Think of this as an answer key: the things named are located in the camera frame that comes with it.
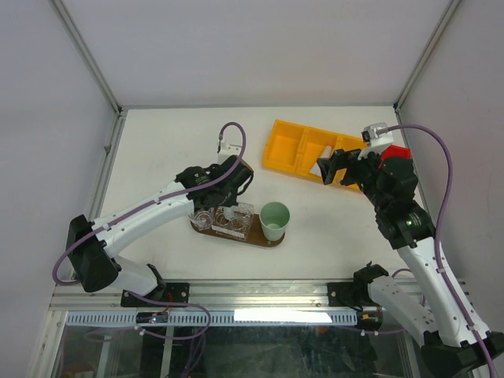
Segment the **white toothpaste tube black cap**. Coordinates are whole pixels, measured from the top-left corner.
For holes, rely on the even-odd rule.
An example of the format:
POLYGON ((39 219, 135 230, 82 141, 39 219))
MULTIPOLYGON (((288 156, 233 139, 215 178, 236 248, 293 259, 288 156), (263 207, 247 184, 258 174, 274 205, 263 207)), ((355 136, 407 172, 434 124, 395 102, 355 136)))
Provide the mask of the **white toothpaste tube black cap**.
POLYGON ((224 214, 224 218, 228 221, 232 221, 235 219, 235 207, 234 206, 231 206, 231 207, 224 207, 222 209, 223 211, 223 214, 224 214))

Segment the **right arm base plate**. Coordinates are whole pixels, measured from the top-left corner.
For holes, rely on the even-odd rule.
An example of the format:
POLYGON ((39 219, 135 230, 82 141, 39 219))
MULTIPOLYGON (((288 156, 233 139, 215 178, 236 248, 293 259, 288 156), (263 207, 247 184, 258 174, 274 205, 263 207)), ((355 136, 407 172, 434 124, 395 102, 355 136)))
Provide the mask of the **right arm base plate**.
POLYGON ((362 311, 365 307, 377 307, 365 289, 354 282, 329 282, 326 285, 330 307, 349 307, 362 311))

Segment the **clear glass holder block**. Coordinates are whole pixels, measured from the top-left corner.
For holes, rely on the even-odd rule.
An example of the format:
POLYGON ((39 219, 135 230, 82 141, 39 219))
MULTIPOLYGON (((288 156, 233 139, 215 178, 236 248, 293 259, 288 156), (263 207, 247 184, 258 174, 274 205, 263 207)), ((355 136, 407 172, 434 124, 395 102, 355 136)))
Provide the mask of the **clear glass holder block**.
POLYGON ((254 206, 245 202, 239 202, 235 207, 235 219, 226 220, 222 209, 218 207, 215 211, 212 230, 220 234, 228 234, 237 239, 246 239, 254 218, 254 206))

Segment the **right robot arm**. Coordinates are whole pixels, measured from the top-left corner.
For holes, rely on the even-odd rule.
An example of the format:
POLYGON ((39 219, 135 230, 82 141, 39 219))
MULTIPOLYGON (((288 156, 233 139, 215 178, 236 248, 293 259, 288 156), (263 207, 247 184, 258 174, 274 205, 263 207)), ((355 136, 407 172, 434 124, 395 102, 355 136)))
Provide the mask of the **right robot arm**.
POLYGON ((503 334, 479 318, 435 243, 430 216, 414 199, 417 176, 410 158, 382 158, 360 150, 335 150, 317 160, 322 181, 340 169, 342 183, 355 184, 372 203, 382 236, 414 275, 427 306, 397 287, 386 269, 367 264, 354 273, 353 286, 338 298, 347 306, 376 304, 391 313, 415 339, 435 377, 457 377, 503 352, 503 334))

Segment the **clear glass tumbler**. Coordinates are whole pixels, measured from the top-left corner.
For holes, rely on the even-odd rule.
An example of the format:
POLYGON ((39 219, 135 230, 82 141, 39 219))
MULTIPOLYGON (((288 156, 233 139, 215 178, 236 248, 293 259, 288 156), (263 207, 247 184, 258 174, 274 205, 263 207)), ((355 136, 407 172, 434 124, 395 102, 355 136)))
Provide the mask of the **clear glass tumbler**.
POLYGON ((191 225, 197 231, 205 231, 212 228, 215 209, 200 209, 188 216, 191 225))

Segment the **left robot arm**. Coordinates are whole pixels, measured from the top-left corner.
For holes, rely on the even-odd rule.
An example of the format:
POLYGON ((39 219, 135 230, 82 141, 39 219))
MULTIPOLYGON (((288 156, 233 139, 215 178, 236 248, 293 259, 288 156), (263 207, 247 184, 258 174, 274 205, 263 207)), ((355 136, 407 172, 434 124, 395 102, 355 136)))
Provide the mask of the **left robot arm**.
POLYGON ((254 170, 236 155, 206 168, 191 166, 144 202, 108 217, 84 215, 69 225, 67 247, 76 279, 84 291, 107 287, 130 291, 148 306, 165 297, 166 283, 152 264, 139 264, 121 252, 156 228, 199 210, 237 205, 237 198, 254 177, 254 170))

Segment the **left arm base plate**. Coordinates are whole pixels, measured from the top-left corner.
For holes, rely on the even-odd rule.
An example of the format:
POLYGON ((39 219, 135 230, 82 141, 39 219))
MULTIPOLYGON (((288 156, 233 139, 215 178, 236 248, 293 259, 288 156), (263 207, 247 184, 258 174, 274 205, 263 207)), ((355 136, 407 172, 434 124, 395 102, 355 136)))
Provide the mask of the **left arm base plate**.
POLYGON ((146 308, 146 307, 166 307, 168 302, 187 303, 190 294, 190 284, 187 282, 166 282, 153 290, 152 293, 145 295, 145 298, 162 302, 163 305, 147 302, 145 299, 136 298, 135 296, 123 291, 120 306, 124 308, 146 308))

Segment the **green plastic cup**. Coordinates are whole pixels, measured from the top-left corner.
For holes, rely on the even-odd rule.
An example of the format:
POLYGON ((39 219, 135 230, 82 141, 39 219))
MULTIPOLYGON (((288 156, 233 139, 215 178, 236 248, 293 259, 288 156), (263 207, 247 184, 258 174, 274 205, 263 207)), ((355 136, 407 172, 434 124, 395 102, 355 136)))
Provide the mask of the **green plastic cup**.
POLYGON ((290 210, 281 202, 265 204, 259 213, 261 228, 269 242, 280 240, 291 219, 290 210))

